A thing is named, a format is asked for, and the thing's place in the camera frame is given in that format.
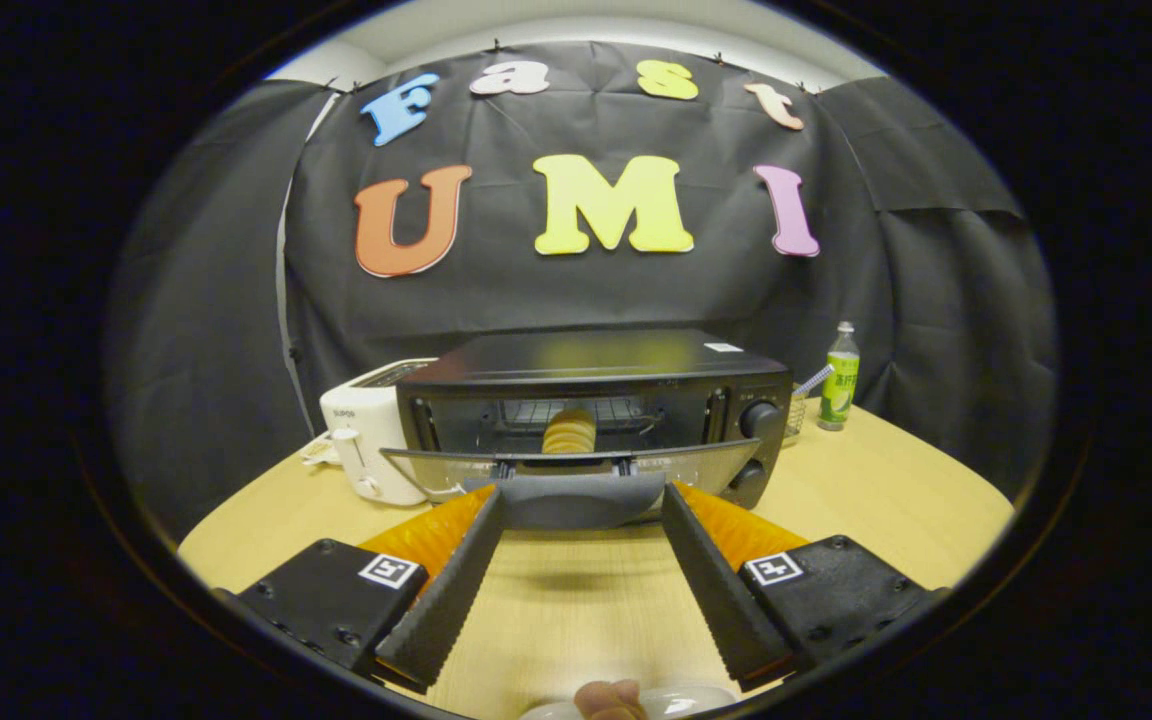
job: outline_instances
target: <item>oven door handle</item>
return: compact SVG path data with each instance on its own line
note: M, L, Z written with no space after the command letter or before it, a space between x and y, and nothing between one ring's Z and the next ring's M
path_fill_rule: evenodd
M623 525L652 509L664 492L666 473L467 478L465 490L491 483L499 483L506 528L594 530Z

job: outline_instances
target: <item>plastic bottle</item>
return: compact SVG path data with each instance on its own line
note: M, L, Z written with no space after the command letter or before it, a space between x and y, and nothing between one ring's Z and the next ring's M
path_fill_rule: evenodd
M856 393L856 377L861 372L861 349L851 340L855 328L850 323L838 324L838 340L829 346L828 363L833 374L824 381L820 393L820 419L818 425L827 430L841 430L847 422L847 411Z

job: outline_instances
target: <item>letter m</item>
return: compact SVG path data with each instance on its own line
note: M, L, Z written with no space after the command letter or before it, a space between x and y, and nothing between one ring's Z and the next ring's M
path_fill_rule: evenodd
M532 164L548 184L545 233L536 238L540 255L570 255L589 249L589 236L576 223L576 211L608 250L616 250L630 214L637 223L630 245L643 252L685 252L692 237L682 227L673 177L679 165L668 158L637 156L616 185L584 156L545 156Z

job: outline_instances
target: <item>green bottle label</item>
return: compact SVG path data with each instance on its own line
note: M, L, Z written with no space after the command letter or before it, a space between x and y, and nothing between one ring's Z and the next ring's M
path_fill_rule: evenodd
M841 423L851 410L851 400L856 392L856 377L861 372L861 357L855 355L829 354L833 374L824 381L820 392L820 419L827 423Z

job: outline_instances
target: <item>table surface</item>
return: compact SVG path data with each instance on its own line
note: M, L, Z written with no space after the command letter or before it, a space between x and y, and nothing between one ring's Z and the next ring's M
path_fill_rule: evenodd
M810 541L850 536L924 588L963 578L1010 520L1006 498L859 407L842 432L826 432L810 402L756 514ZM306 468L291 456L203 520L179 556L210 588L237 593L316 539L362 543L427 508L362 500L338 467ZM461 715L513 719L599 679L751 696L727 679L659 524L507 530L438 682L425 696L396 692Z

